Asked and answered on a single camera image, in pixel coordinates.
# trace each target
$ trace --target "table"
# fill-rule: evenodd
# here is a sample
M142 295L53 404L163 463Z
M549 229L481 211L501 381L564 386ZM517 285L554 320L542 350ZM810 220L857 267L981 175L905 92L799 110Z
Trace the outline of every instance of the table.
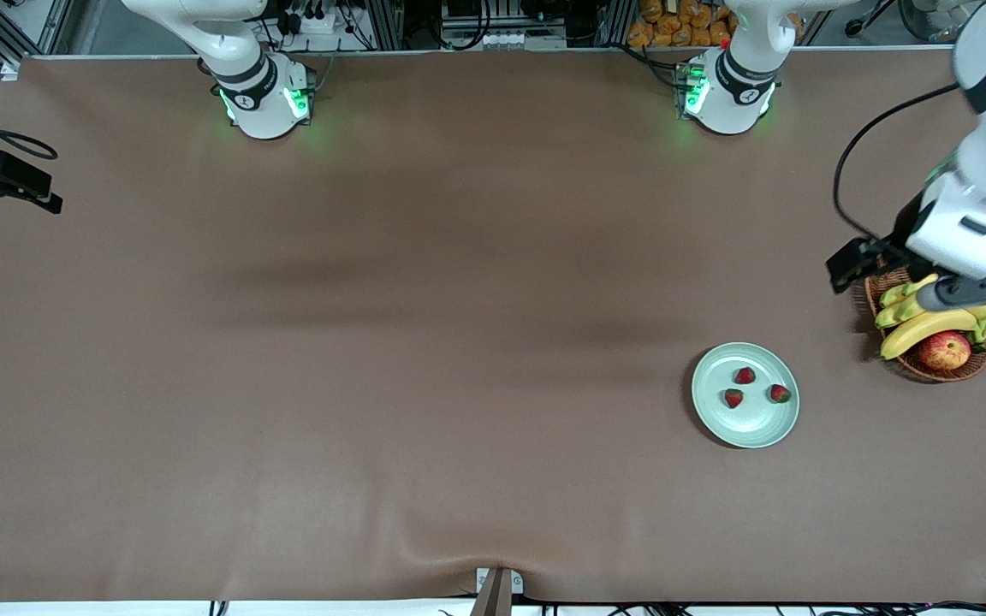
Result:
M61 216L0 203L0 601L379 599L512 566L561 601L986 601L986 371L921 386L823 262L839 151L944 50L795 52L709 135L615 52L342 58L312 127L223 121L191 60L31 60ZM846 168L876 228L958 94ZM729 340L797 428L693 418Z

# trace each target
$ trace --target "strawberry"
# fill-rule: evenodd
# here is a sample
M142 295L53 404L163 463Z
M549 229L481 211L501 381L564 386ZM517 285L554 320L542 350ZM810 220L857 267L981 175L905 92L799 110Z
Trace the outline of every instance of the strawberry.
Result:
M790 390L782 387L782 385L770 386L770 398L772 402L789 402L790 395Z
M725 403L727 403L729 409L735 409L740 402L744 401L744 393L739 389L727 389L725 390Z
M755 381L756 373L751 368L740 368L740 370L736 370L736 376L733 378L733 382L736 385L751 385Z

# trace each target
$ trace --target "basket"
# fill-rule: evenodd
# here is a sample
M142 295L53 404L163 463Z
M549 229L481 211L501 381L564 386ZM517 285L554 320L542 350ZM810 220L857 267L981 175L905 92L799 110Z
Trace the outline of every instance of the basket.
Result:
M881 310L881 296L889 289L897 285L911 283L912 278L908 275L907 269L893 269L892 272L881 276L870 276L865 278L865 301L869 305L873 315ZM881 331L881 338L888 336L888 332ZM908 350L896 359L900 366L904 367L908 373L916 377L920 382L958 382L967 381L979 374L986 366L986 346L983 350L973 347L973 354L965 362L965 365L956 370L931 370L923 363L919 362L918 347L908 348Z

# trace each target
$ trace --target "light green plate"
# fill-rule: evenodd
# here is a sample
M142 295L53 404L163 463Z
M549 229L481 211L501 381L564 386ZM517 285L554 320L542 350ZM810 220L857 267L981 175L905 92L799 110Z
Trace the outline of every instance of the light green plate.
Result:
M751 385L736 385L736 370L750 367L756 373ZM790 390L787 402L772 402L770 386ZM725 403L725 390L739 389L744 401L735 409ZM790 368L771 351L750 342L728 342L711 348L695 367L692 378L695 410L711 432L737 447L768 447L781 441L798 422L801 395Z

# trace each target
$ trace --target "apple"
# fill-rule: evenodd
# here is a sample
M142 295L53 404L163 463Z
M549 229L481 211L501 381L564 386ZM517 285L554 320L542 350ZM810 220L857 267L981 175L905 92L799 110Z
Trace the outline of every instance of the apple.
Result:
M971 344L959 332L939 332L919 343L919 360L932 370L956 370L969 358Z

